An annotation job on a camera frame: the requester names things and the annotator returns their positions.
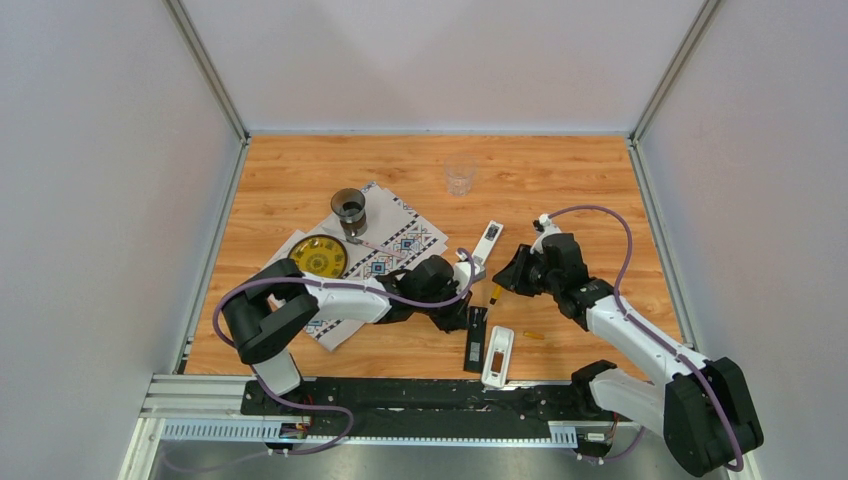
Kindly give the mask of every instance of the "metal cup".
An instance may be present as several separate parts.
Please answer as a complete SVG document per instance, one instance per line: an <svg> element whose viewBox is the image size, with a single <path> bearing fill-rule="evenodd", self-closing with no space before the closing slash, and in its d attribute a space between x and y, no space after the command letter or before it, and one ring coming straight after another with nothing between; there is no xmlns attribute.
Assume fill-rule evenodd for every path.
<svg viewBox="0 0 848 480"><path fill-rule="evenodd" d="M367 230L365 195L359 190L355 188L339 190L330 200L330 208L339 217L339 223L346 236L355 238Z"/></svg>

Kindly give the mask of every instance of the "wooden tabletop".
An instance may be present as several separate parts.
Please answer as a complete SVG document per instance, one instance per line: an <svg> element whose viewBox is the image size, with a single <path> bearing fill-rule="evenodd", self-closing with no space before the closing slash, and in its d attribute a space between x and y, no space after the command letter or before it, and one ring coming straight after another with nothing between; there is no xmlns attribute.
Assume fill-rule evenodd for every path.
<svg viewBox="0 0 848 480"><path fill-rule="evenodd" d="M445 188L442 161L459 152L479 158L466 197L453 197ZM212 331L215 304L258 272L294 230L309 231L323 220L333 193L372 180L448 235L444 256L451 263L456 248L474 249L489 220L504 224L487 262L489 275L474 285L474 305L487 303L492 274L507 264L518 244L533 243L531 223L539 214L582 203L618 211L630 223L635 242L622 292L643 315L680 339L620 137L269 136L255 137L250 146L186 373L250 373ZM556 221L575 234L590 274L612 283L625 252L618 222L600 212L571 213ZM516 333L510 379L568 379L599 359L645 378L604 340L563 317L550 296L504 292L489 313L489 328L495 325ZM525 331L545 338L529 338ZM365 325L332 353L305 333L290 345L306 376L478 378L462 370L464 350L464 331L445 334L420 314L398 324Z"/></svg>

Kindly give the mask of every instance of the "glass cup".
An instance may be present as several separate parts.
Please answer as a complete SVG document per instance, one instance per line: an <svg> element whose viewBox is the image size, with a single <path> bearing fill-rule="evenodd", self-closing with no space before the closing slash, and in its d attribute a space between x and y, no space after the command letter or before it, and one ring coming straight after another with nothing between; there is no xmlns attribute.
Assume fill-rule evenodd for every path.
<svg viewBox="0 0 848 480"><path fill-rule="evenodd" d="M477 157L458 153L445 159L445 182L448 193L462 197L471 191L471 182L477 173Z"/></svg>

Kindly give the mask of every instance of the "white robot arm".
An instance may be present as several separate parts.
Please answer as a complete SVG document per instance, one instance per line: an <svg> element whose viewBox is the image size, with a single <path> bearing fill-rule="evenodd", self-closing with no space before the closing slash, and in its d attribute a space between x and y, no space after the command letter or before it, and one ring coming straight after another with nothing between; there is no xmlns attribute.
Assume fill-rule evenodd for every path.
<svg viewBox="0 0 848 480"><path fill-rule="evenodd" d="M604 360L588 365L572 375L583 413L613 411L641 424L662 436L678 463L696 476L734 459L738 463L741 453L762 445L748 386L735 363L711 361L685 347L609 283L590 277L574 235L563 233L549 215L533 224L534 244L520 245L494 282L520 295L550 294L565 317L611 343L651 379L637 380Z"/></svg>
<svg viewBox="0 0 848 480"><path fill-rule="evenodd" d="M468 252L461 252L461 259L470 258ZM385 324L422 312L445 332L466 328L469 286L476 272L471 261L462 263L467 266L457 268L434 255L411 271L351 281L304 273L294 261L283 259L222 300L221 313L242 363L282 395L301 381L287 346L310 322L345 319Z"/></svg>

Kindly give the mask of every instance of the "purple cable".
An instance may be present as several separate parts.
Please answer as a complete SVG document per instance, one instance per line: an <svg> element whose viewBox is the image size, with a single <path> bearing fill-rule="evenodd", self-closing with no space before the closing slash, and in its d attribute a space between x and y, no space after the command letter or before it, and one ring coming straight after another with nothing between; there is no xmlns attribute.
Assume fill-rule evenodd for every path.
<svg viewBox="0 0 848 480"><path fill-rule="evenodd" d="M278 284L281 284L281 283L299 283L299 284L302 284L302 285L309 285L309 286L318 287L318 288L348 288L348 289L362 290L364 292L369 292L369 293L381 295L383 297L387 297L387 298L390 298L392 300L396 300L398 302L405 303L407 305L412 305L413 307L419 307L419 308L446 307L448 305L451 305L453 303L456 303L456 302L462 300L463 298L465 298L466 295L468 295L468 292L471 290L471 283L472 283L471 279L474 278L474 262L471 259L471 254L468 253L468 250L466 250L464 248L458 248L457 251L459 253L461 253L462 255L464 255L465 260L468 261L469 264L470 264L470 272L469 272L469 276L468 276L469 280L468 280L468 283L465 285L465 287L462 289L462 291L459 292L455 297L450 298L448 300L444 300L442 302L428 303L428 302L418 302L418 301L415 301L415 300L409 300L409 299L403 298L399 295L389 293L385 290L380 290L380 289L374 288L374 287L363 287L362 284L357 284L357 283L324 282L324 281L321 281L321 280L312 280L312 279L300 278L300 277L263 278L263 279L260 279L260 280L253 280L253 281L250 281L250 282L243 283L243 284L239 285L238 287L234 288L232 291L230 291L226 295L224 295L221 298L221 301L218 302L218 305L215 306L215 310L212 313L212 328L215 330L215 334L218 335L218 338L220 338L222 342L224 342L227 345L235 348L236 347L235 343L229 337L227 337L227 335L224 334L224 332L221 330L221 325L220 325L220 320L219 320L220 316L221 316L221 310L224 309L224 306L227 304L227 302L229 302L230 300L232 300L233 297L244 292L245 290L248 290L248 289L253 288L253 287L259 287L259 286L265 286L265 285L278 285ZM259 386L262 387L262 390L265 391L265 395L267 395L268 397L270 397L271 399L273 399L277 403L280 403L280 404L285 405L287 407L297 408L297 409L300 409L300 410L341 412L341 413L344 413L345 415L347 415L347 417L348 417L347 425L345 426L342 433L338 434L332 440L328 441L327 443L323 443L321 445L318 445L317 447L307 448L307 449L303 449L303 450L291 450L291 451L288 452L288 455L309 455L311 453L323 452L324 450L331 448L333 445L335 445L336 443L341 441L341 439L343 439L344 437L347 436L348 433L350 433L351 428L353 428L353 412L351 412L349 409L347 409L345 407L337 407L337 406L332 406L332 405L321 405L321 406L319 406L319 405L305 405L305 404L301 404L301 403L290 402L290 401L286 400L285 398L282 398L281 396L274 393L274 391L272 391L268 387L268 384L265 383L265 380L263 380L262 377L260 377L259 374L256 373L256 369L253 368L253 366L251 366L250 369L253 370L253 374L256 375L256 380L259 382ZM286 453L286 452L278 450L277 453ZM215 467L215 468L212 468L211 470L215 470L216 468L224 468L224 467Z"/></svg>
<svg viewBox="0 0 848 480"><path fill-rule="evenodd" d="M713 404L713 408L715 408L716 414L718 414L718 418L721 421L722 427L724 427L724 432L727 434L727 438L730 440L730 446L733 449L733 455L736 457L736 465L731 465L730 463L725 464L725 467L728 470L734 472L741 472L745 468L744 460L742 459L742 448L739 446L739 440L736 438L736 434L733 432L733 428L730 426L730 420L727 418L727 413L725 413L724 408L721 406L721 403L718 401L718 397L713 390L713 387L710 385L710 382L704 377L704 374L695 366L695 364L687 358L682 353L678 353L674 346L670 345L668 342L663 340L662 337L654 333L650 328L648 328L644 323L642 323L638 318L634 317L630 313L627 312L627 309L624 307L624 303L621 301L621 281L624 279L624 274L627 272L627 267L630 266L630 259L633 256L633 232L630 230L630 225L627 224L627 221L624 220L624 217L619 215L615 210L611 210L606 207L602 207L600 205L575 205L573 207L563 208L562 210L556 211L548 215L550 218L557 217L562 215L563 213L573 212L575 210L597 210L600 212L604 212L608 215L612 215L621 223L621 226L624 227L624 232L627 234L627 253L624 256L624 263L621 265L621 270L618 271L618 276L615 278L615 285L613 287L613 297L615 298L615 303L618 306L618 309L624 313L624 317L633 322L633 325L636 325L636 328L642 331L645 335L654 340L659 346L665 349L667 352L674 355L674 357L680 360L686 367L692 370L692 373L695 374L695 378L698 379L698 382L704 388L704 391L707 394L707 397L710 399L710 403ZM641 440L641 436L638 436L637 439L633 442L631 447L634 447L635 444ZM619 455L617 459L620 459L622 456L629 454L632 451L630 448L625 450Z"/></svg>
<svg viewBox="0 0 848 480"><path fill-rule="evenodd" d="M344 430L342 430L342 433L336 435L335 438L329 440L326 443L322 443L321 445L318 445L317 447L306 448L306 449L303 449L303 450L289 450L288 455L309 455L311 453L323 452L324 450L332 448L333 445L339 443L339 441L341 441L341 439L343 439L344 437L347 436L348 433L350 433L350 429L353 428L353 412L351 412L350 409L347 409L345 407L337 407L337 406L334 406L334 405L306 405L306 404L302 404L302 403L290 402L290 401L286 400L285 398L274 393L274 391L271 390L268 387L268 384L265 383L265 380L263 380L262 377L260 377L259 374L256 373L255 368L253 368L251 366L250 369L253 370L253 374L256 375L256 380L259 382L259 386L262 387L262 390L265 392L265 395L267 395L272 400L274 400L275 402L277 402L281 405L285 405L285 406L290 407L290 408L297 408L297 409L300 409L300 410L312 410L312 411L318 411L318 412L341 412L341 413L344 413L345 415L347 415L347 425L345 425L345 428L344 428ZM275 451L277 453L286 453L284 450L275 450Z"/></svg>
<svg viewBox="0 0 848 480"><path fill-rule="evenodd" d="M214 472L215 470L222 470L224 468L232 467L233 465L238 465L239 463L246 462L248 460L254 460L260 457L267 457L268 450L263 450L261 452L251 453L250 455L245 455L243 457L237 458L235 460L229 461L227 463L222 463L220 465L215 465L212 467L201 467L201 468L184 468L178 465L174 465L168 460L168 457L165 455L159 455L159 461L162 462L163 465L168 467L169 469L180 472L180 473L209 473Z"/></svg>
<svg viewBox="0 0 848 480"><path fill-rule="evenodd" d="M639 445L639 442L642 441L642 438L645 436L645 433L647 433L647 431L648 431L648 429L645 428L645 427L640 428L639 433L636 434L636 438L634 438L633 441L630 442L630 445L627 448L625 448L624 451L621 452L621 453L616 453L615 455L613 455L611 457L603 457L603 458L591 457L589 455L583 455L583 458L585 458L590 464L596 465L596 466L600 465L601 460L603 460L605 464L617 462L619 460L624 460L625 458L627 458L628 455L633 453L633 450L636 450L636 447Z"/></svg>
<svg viewBox="0 0 848 480"><path fill-rule="evenodd" d="M346 288L346 289L350 289L350 290L362 290L364 292L374 293L376 295L380 295L380 296L383 296L383 297L386 297L386 298L390 298L392 300L396 300L398 302L405 303L407 305L411 305L413 307L418 307L418 308L446 307L448 305L451 305L453 303L456 303L456 302L462 300L463 298L465 298L466 295L468 295L468 292L471 290L471 283L472 283L471 279L474 278L474 273L475 273L474 272L474 262L471 261L471 254L468 253L468 250L466 250L464 248L458 248L457 251L459 253L461 253L462 255L464 255L466 261L468 261L469 264L470 264L471 270L470 270L470 273L469 273L469 276L468 276L468 278L469 278L468 284L466 284L465 288L463 288L461 292L456 294L455 297L449 298L449 299L441 301L441 302L428 303L428 302L418 302L418 301L415 301L415 300L409 300L408 298L403 298L400 295L395 295L393 293L389 293L385 290L380 290L378 288L363 287L363 285L359 284L359 283L324 282L324 281L321 281L321 280L312 280L312 279L301 278L301 277L262 278L262 279L259 279L259 280L253 280L253 281L250 281L250 282L242 283L241 285L232 289L229 293L224 295L221 298L221 301L218 302L218 305L215 306L215 310L212 312L212 328L215 330L215 334L218 335L218 338L220 338L222 342L226 343L227 345L229 345L233 348L236 348L236 344L230 339L230 337L228 337L224 333L223 330L221 330L221 325L220 325L219 319L220 319L220 316L221 316L221 310L224 309L224 305L226 305L227 302L232 300L233 297L242 293L245 290L251 289L253 287L261 287L261 286L266 286L266 285L279 285L281 283L299 283L299 284L302 284L302 285L308 285L310 287L318 287L318 288L339 288L339 289Z"/></svg>

